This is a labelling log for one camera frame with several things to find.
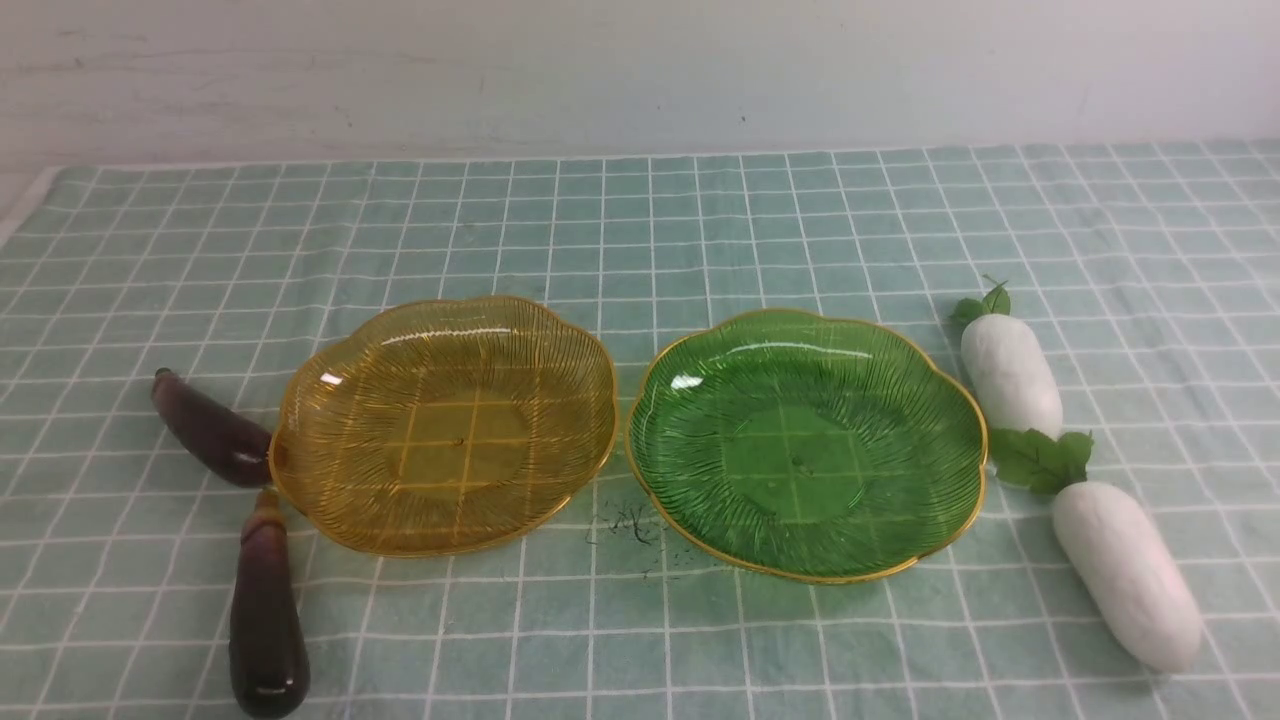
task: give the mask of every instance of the green glass plate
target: green glass plate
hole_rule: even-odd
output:
[[[814,583],[911,566],[969,528],[986,491],[987,429],[957,382],[887,328],[796,310],[668,347],[626,441],[691,542]]]

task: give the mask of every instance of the gold rim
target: gold rim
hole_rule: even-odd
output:
[[[736,323],[739,320],[742,320],[745,318],[751,318],[754,315],[773,314],[773,313],[794,313],[794,314],[800,314],[800,315],[809,315],[809,316],[817,318],[818,320],[822,320],[824,323],[837,323],[837,324],[845,323],[845,324],[854,324],[854,325],[865,325],[865,327],[869,327],[869,328],[873,328],[873,329],[877,329],[877,331],[881,331],[881,332],[887,332],[887,333],[892,334],[893,337],[901,340],[911,350],[914,350],[916,352],[916,355],[919,355],[920,359],[924,360],[924,363],[928,365],[928,368],[929,368],[931,372],[933,372],[936,375],[938,375],[942,379],[945,379],[948,383],[951,383],[951,387],[954,387],[957,392],[960,392],[960,396],[964,397],[966,402],[969,402],[969,406],[973,407],[974,416],[978,418],[978,428],[982,430],[982,456],[978,459],[978,500],[974,502],[973,511],[969,512],[969,518],[965,519],[964,524],[960,525],[960,528],[957,528],[956,532],[951,534],[951,537],[948,537],[947,539],[942,541],[941,543],[938,543],[936,547],[931,548],[927,552],[922,552],[920,555],[916,555],[914,557],[909,557],[909,559],[904,560],[899,565],[895,565],[892,568],[887,568],[884,570],[878,570],[876,573],[869,573],[869,574],[864,574],[864,575],[844,575],[844,577],[835,577],[835,578],[832,578],[832,577],[823,577],[823,575],[803,575],[803,574],[799,574],[799,573],[788,573],[786,570],[778,570],[776,568],[769,568],[767,565],[759,565],[759,564],[751,562],[749,560],[742,560],[740,557],[733,557],[732,555],[728,555],[728,553],[726,553],[726,552],[723,552],[721,550],[717,550],[717,548],[714,548],[714,547],[704,543],[701,539],[694,537],[692,533],[690,533],[680,523],[677,523],[671,516],[671,514],[667,512],[667,509],[662,506],[662,502],[658,501],[658,496],[654,493],[653,488],[649,487],[648,482],[645,482],[644,473],[640,471],[640,466],[636,465],[635,451],[631,447],[631,427],[632,427],[632,423],[635,420],[636,411],[640,409],[640,401],[644,400],[645,389],[649,387],[649,375],[653,373],[654,368],[658,366],[658,363],[662,361],[662,359],[668,352],[671,352],[676,346],[678,346],[678,345],[681,345],[681,343],[684,343],[686,341],[694,340],[696,337],[701,337],[701,336],[717,332],[719,329],[723,329],[723,328],[728,327],[730,324]],[[692,544],[698,546],[704,552],[707,552],[707,553],[709,553],[709,555],[712,555],[714,557],[718,557],[718,559],[723,560],[724,562],[728,562],[730,565],[736,565],[739,568],[745,568],[748,570],[755,570],[758,573],[764,573],[767,575],[773,575],[773,577],[777,577],[777,578],[787,578],[787,579],[791,579],[791,580],[800,580],[800,582],[804,582],[804,583],[813,583],[813,584],[865,583],[865,582],[870,582],[870,580],[879,580],[882,578],[887,578],[890,575],[895,575],[897,573],[901,573],[902,570],[906,570],[908,568],[915,565],[920,560],[923,560],[923,559],[925,559],[925,557],[928,557],[928,556],[938,552],[940,550],[943,550],[945,547],[947,547],[948,544],[951,544],[956,539],[959,539],[960,536],[963,536],[978,520],[978,515],[982,512],[982,505],[987,500],[987,452],[988,452],[987,419],[983,416],[982,409],[978,407],[978,401],[973,398],[973,395],[970,395],[969,391],[965,389],[965,387],[963,384],[960,384],[959,380],[956,380],[955,378],[952,378],[947,373],[943,373],[938,368],[938,365],[933,361],[933,359],[929,357],[928,352],[925,352],[919,345],[916,345],[911,338],[904,336],[902,333],[900,333],[900,332],[897,332],[897,331],[895,331],[892,328],[887,328],[887,327],[884,327],[884,325],[882,325],[879,323],[872,323],[869,320],[861,320],[861,319],[858,319],[858,318],[827,318],[827,316],[819,315],[818,313],[814,313],[812,310],[791,309],[791,307],[765,307],[765,309],[762,309],[762,310],[750,310],[750,311],[746,311],[746,313],[742,313],[742,314],[739,314],[739,315],[733,315],[732,318],[724,320],[723,323],[713,325],[712,328],[708,328],[705,331],[699,331],[696,333],[690,333],[690,334],[687,334],[687,336],[685,336],[682,338],[676,340],[675,342],[672,342],[667,347],[664,347],[662,350],[662,352],[659,352],[657,356],[654,356],[654,359],[649,363],[649,366],[645,368],[644,377],[640,379],[640,392],[636,395],[635,402],[632,402],[632,405],[631,405],[631,411],[627,413],[627,428],[626,428],[626,433],[625,433],[625,437],[623,437],[623,447],[625,447],[626,455],[627,455],[627,465],[631,466],[631,474],[635,475],[636,480],[640,482],[640,487],[644,488],[645,495],[649,496],[649,501],[653,502],[654,507],[658,509],[658,514],[662,515],[662,518],[664,520],[667,520],[667,523],[672,528],[676,528],[676,532],[678,532],[681,536],[684,536],[685,539],[687,539]]]
[[[611,395],[612,404],[613,404],[613,428],[609,430],[609,442],[608,442],[608,445],[604,446],[604,451],[600,454],[600,459],[595,462],[595,466],[586,475],[586,482],[584,482],[572,493],[564,496],[564,498],[559,503],[557,503],[556,507],[553,507],[549,512],[547,512],[545,515],[541,515],[540,518],[536,518],[536,519],[534,519],[534,520],[531,520],[531,521],[521,525],[518,529],[516,529],[513,532],[509,532],[507,534],[498,536],[498,537],[494,537],[494,538],[489,538],[489,539],[485,539],[485,541],[481,541],[481,542],[475,542],[475,543],[471,543],[471,544],[453,547],[453,548],[449,548],[449,550],[429,550],[429,551],[419,551],[419,552],[374,552],[374,551],[370,551],[367,548],[357,547],[357,546],[353,546],[353,544],[343,541],[342,538],[334,536],[328,528],[325,528],[323,525],[319,525],[319,524],[316,524],[312,520],[311,524],[316,528],[316,530],[320,532],[320,534],[325,536],[326,538],[332,539],[333,542],[335,542],[335,543],[338,543],[338,544],[340,544],[343,547],[348,547],[348,548],[355,550],[357,552],[365,552],[365,553],[370,553],[370,555],[378,555],[378,556],[381,556],[381,557],[439,557],[439,556],[444,556],[444,555],[460,555],[460,553],[465,553],[465,552],[472,552],[472,551],[476,551],[476,550],[485,550],[485,548],[494,547],[494,546],[498,546],[498,544],[503,544],[506,542],[516,539],[516,538],[518,538],[518,537],[521,537],[521,536],[524,536],[524,534],[534,530],[535,528],[540,527],[547,520],[550,520],[553,515],[556,515],[557,512],[559,512],[561,510],[563,510],[564,506],[568,505],[570,501],[573,500],[573,496],[576,496],[579,492],[581,492],[581,489],[584,487],[586,487],[593,479],[595,479],[595,477],[600,474],[600,470],[604,468],[604,465],[609,461],[609,456],[613,454],[613,446],[617,443],[618,427],[620,427],[620,424],[622,421],[622,418],[621,418],[622,416],[622,407],[618,404],[618,369],[613,364],[613,357],[609,355],[609,350],[607,347],[604,347],[604,342],[602,342],[600,338],[595,337],[595,334],[591,333],[590,331],[588,331],[586,328],[582,328],[581,325],[577,325],[576,323],[571,323],[571,322],[566,320],[564,318],[561,318],[558,314],[556,314],[554,311],[552,311],[545,305],[541,305],[540,302],[534,302],[532,300],[527,300],[527,299],[524,299],[524,297],[517,297],[515,295],[483,295],[483,296],[479,296],[479,297],[468,297],[467,300],[419,300],[419,301],[415,301],[415,302],[406,302],[403,305],[397,305],[394,307],[388,307],[387,310],[383,310],[381,313],[378,313],[372,318],[370,318],[370,319],[365,320],[364,323],[361,323],[361,325],[358,328],[356,328],[346,338],[339,340],[338,342],[330,345],[329,347],[325,347],[323,350],[317,350],[314,355],[311,355],[311,357],[308,357],[306,363],[303,363],[297,370],[293,372],[293,377],[289,378],[289,383],[284,388],[284,397],[282,398],[280,406],[283,407],[284,406],[283,400],[288,398],[289,395],[292,395],[297,389],[296,386],[297,386],[297,383],[301,382],[300,378],[302,377],[303,370],[306,370],[314,363],[316,363],[317,359],[321,355],[324,355],[326,351],[333,350],[333,348],[335,348],[335,347],[338,347],[340,345],[346,345],[346,343],[356,340],[378,318],[380,318],[380,316],[383,316],[383,315],[385,315],[388,313],[399,311],[399,310],[404,310],[404,309],[408,309],[408,307],[416,307],[416,306],[424,306],[424,305],[442,305],[442,304],[467,305],[467,304],[479,302],[481,300],[507,300],[507,301],[516,301],[518,304],[524,304],[524,305],[527,305],[530,307],[534,307],[536,311],[545,313],[547,315],[550,315],[557,323],[559,323],[559,324],[570,328],[570,329],[573,329],[573,331],[577,331],[577,332],[582,333],[588,338],[588,341],[590,343],[594,343],[595,347],[598,347],[600,350],[600,352],[604,354],[604,357],[608,360],[609,378],[613,380],[613,393]],[[289,505],[292,505],[293,509],[297,510],[303,518],[307,518],[307,520],[311,520],[311,518],[307,515],[307,509],[302,507],[298,502],[296,502],[292,497],[289,497],[289,493],[276,480],[275,443],[276,443],[276,441],[278,441],[279,437],[280,437],[280,434],[278,432],[273,432],[271,433],[271,445],[270,445],[270,447],[268,448],[268,452],[266,452],[268,470],[270,470],[270,473],[271,473],[271,487],[275,489],[275,492],[280,497],[283,497],[284,500],[289,501]]]

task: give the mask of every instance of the white wall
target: white wall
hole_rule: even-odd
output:
[[[4,0],[0,173],[1280,135],[1277,0]]]

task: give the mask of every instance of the artificial vegetable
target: artificial vegetable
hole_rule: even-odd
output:
[[[1116,641],[1164,673],[1194,662],[1203,620],[1151,518],[1120,488],[1088,479],[1089,434],[1062,429],[1062,401],[1036,334],[1010,318],[1004,283],[963,300],[960,357],[987,419],[1001,480],[1053,495],[1053,533]]]
[[[219,478],[239,487],[271,483],[271,433],[191,387],[169,368],[156,370],[151,404],[178,442]]]
[[[241,487],[270,483],[265,428],[168,368],[156,370],[151,401],[178,442],[219,477]],[[284,717],[306,697],[311,669],[289,579],[288,534],[269,488],[241,530],[228,655],[232,689],[251,717]]]

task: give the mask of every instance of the amber glass plate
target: amber glass plate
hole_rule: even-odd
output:
[[[475,550],[536,527],[595,475],[616,397],[604,346],[540,305],[402,305],[297,372],[271,474],[348,547]]]
[[[913,565],[982,505],[987,433],[906,338],[762,310],[649,366],[627,454],[658,510],[726,561],[805,582]]]

